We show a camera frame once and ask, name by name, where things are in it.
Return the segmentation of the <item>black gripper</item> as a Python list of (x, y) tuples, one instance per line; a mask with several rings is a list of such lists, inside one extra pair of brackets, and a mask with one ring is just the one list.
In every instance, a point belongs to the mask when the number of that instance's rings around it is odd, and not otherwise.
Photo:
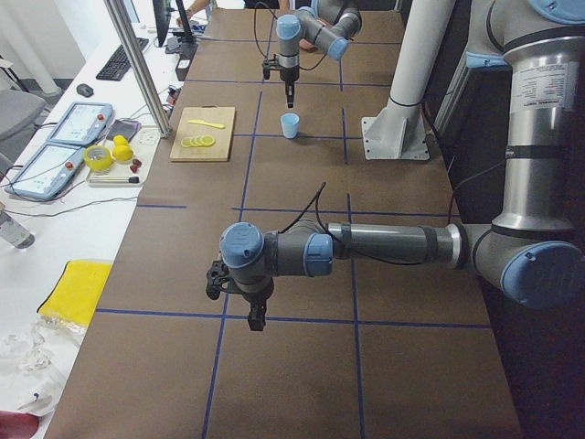
[(294, 83), (299, 80), (300, 67), (293, 66), (291, 68), (281, 67), (280, 78), (284, 82), (286, 105), (287, 108), (294, 107), (295, 88)]
[(252, 308), (248, 315), (248, 324), (250, 329), (256, 329), (258, 331), (262, 331), (266, 326), (266, 319), (265, 313), (267, 311), (267, 303), (268, 299), (272, 296), (273, 293), (273, 280), (270, 281), (263, 286), (258, 292), (248, 293), (244, 292), (242, 296), (246, 301), (250, 303), (252, 306), (256, 306), (257, 310), (257, 319), (256, 319), (256, 309)]

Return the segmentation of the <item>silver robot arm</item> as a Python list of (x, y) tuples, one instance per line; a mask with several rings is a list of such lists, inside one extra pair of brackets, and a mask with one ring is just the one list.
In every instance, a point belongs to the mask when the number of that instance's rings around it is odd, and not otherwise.
[(305, 40), (323, 53), (340, 60), (349, 40), (360, 32), (362, 18), (352, 1), (313, 1), (291, 14), (277, 18), (279, 49), (263, 62), (264, 78), (276, 70), (285, 86), (287, 107), (294, 106), (294, 84), (300, 76), (300, 42)]
[[(431, 68), (455, 1), (412, 1), (387, 105), (362, 119), (367, 159), (414, 159), (422, 142), (421, 107)], [(302, 39), (340, 60), (362, 20), (352, 1), (312, 1), (276, 18), (279, 51), (264, 55), (263, 76), (280, 72), (293, 107)], [(584, 289), (584, 252), (568, 242), (564, 216), (570, 127), (584, 63), (584, 1), (473, 1), (466, 64), (512, 71), (505, 160), (452, 189), (444, 228), (355, 223), (323, 224), (319, 198), (325, 182), (284, 229), (263, 233), (249, 222), (227, 227), (219, 259), (207, 271), (207, 296), (241, 295), (250, 330), (266, 325), (277, 276), (325, 276), (336, 259), (368, 258), (393, 265), (444, 262), (469, 267), (509, 299), (533, 309), (568, 302)], [(456, 191), (505, 165), (502, 212), (491, 224), (451, 223)]]

